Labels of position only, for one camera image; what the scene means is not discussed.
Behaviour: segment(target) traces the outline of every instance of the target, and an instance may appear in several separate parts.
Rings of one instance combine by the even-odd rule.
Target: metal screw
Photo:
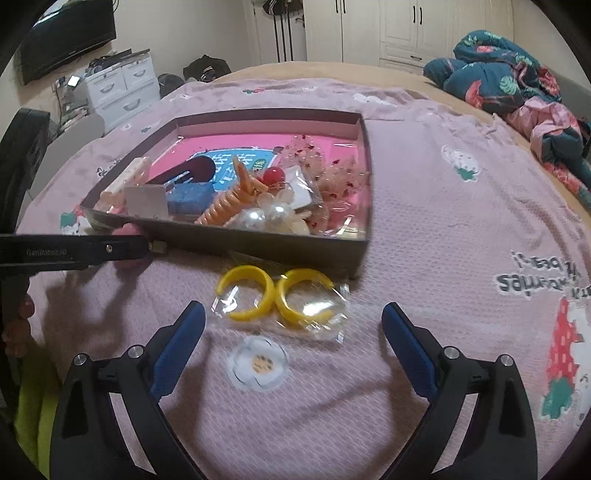
[[[454,346],[448,346],[443,351],[443,355],[451,360],[454,360],[460,356],[460,351]]]
[[[501,355],[501,363],[506,367],[510,367],[515,362],[513,361],[513,357],[511,355]]]
[[[144,347],[142,347],[141,345],[135,345],[131,347],[129,350],[127,350],[127,354],[131,358],[139,358],[144,354]]]
[[[79,353],[78,355],[76,355],[74,357],[74,365],[77,365],[77,366],[84,365],[84,363],[86,362],[87,359],[88,359],[88,357],[85,354]]]

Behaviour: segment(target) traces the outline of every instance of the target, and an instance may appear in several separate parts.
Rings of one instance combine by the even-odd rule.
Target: yellow-green fabric
[[[51,429],[60,391],[61,383],[47,352],[30,344],[22,360],[14,429],[19,445],[46,478],[49,478]]]

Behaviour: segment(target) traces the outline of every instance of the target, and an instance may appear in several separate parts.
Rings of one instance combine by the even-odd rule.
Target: hair accessory
[[[333,281],[323,273],[312,270],[311,268],[296,268],[289,270],[283,274],[277,285],[275,286],[275,304],[279,313],[288,322],[302,326],[310,323],[326,323],[335,316],[335,313],[328,309],[317,315],[305,315],[302,312],[297,312],[289,307],[287,304],[287,293],[296,284],[303,281],[317,282],[328,288],[334,289]]]
[[[256,317],[265,315],[271,311],[273,299],[275,297],[275,286],[273,280],[267,272],[254,265],[241,265],[228,271],[219,281],[216,287],[216,293],[221,295],[229,285],[240,280],[254,280],[265,287],[265,294],[259,301],[258,306],[244,312],[232,312],[228,318],[237,322],[250,322]]]
[[[195,221],[196,224],[222,226],[234,215],[252,206],[259,194],[269,190],[264,183],[250,175],[236,155],[232,162],[238,183],[230,190],[220,192],[213,204]]]

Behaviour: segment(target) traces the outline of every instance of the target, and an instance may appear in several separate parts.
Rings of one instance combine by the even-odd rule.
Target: red ball
[[[261,181],[268,187],[283,183],[285,182],[285,172],[279,167],[269,167],[263,172]]]

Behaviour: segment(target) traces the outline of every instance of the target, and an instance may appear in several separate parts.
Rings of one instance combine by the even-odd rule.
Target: white card
[[[168,220],[164,185],[140,185],[125,188],[127,214],[133,217]]]

